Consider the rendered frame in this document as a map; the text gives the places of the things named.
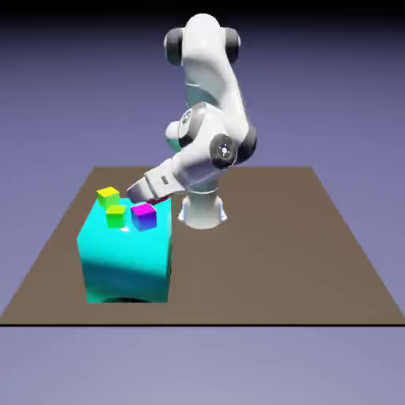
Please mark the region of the large cyan box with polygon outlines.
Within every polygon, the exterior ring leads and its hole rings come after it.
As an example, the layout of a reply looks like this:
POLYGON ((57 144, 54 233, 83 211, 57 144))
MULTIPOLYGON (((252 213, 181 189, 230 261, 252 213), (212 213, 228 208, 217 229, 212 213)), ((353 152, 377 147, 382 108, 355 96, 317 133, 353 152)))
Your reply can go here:
POLYGON ((138 230, 128 198, 125 226, 108 227, 106 209, 93 203, 77 237, 89 303, 145 301, 166 302, 172 266, 172 207, 166 199, 153 208, 157 226, 138 230))

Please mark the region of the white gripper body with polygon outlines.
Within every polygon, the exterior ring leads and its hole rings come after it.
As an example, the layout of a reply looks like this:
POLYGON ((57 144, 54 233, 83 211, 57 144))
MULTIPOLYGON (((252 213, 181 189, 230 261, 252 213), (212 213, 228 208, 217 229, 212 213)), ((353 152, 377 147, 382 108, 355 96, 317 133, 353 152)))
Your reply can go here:
POLYGON ((127 197, 132 203, 147 203, 154 200, 154 193, 145 176, 129 186, 127 189, 127 197))

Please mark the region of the small magenta cube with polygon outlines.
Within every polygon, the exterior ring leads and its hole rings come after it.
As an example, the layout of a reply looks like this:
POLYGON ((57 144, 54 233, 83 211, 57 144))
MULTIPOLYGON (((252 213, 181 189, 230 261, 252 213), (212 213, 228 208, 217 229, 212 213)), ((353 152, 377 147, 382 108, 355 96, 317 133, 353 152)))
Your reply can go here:
POLYGON ((146 231, 157 227, 157 211, 149 203, 131 207, 131 219, 138 231, 146 231))

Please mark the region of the small green cube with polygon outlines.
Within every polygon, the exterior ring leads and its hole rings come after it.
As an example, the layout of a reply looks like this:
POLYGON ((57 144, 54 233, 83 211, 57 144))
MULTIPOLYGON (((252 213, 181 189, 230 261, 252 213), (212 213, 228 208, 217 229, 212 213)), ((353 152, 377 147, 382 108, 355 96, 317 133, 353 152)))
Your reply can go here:
POLYGON ((106 209, 108 228, 125 228, 127 226, 127 207, 120 204, 110 205, 106 209))

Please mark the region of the small yellow cube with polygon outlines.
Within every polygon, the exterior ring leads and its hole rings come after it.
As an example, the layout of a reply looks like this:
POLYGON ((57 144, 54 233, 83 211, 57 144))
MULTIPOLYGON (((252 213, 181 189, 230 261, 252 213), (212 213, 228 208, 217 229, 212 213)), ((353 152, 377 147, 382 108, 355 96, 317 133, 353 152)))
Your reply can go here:
POLYGON ((97 201, 105 210, 113 205, 120 204, 119 191, 114 187, 105 187, 97 190, 97 201))

